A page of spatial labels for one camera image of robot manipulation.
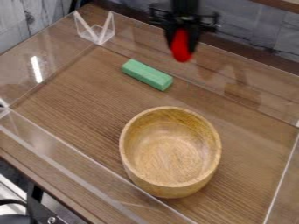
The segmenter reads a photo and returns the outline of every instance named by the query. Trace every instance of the green block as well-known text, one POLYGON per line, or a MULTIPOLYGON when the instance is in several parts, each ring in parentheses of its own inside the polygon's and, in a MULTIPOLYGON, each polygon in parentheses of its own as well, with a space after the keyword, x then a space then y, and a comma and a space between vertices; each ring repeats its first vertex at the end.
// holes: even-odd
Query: green block
POLYGON ((123 65, 121 71, 160 91, 164 91, 174 83, 172 76, 133 59, 123 65))

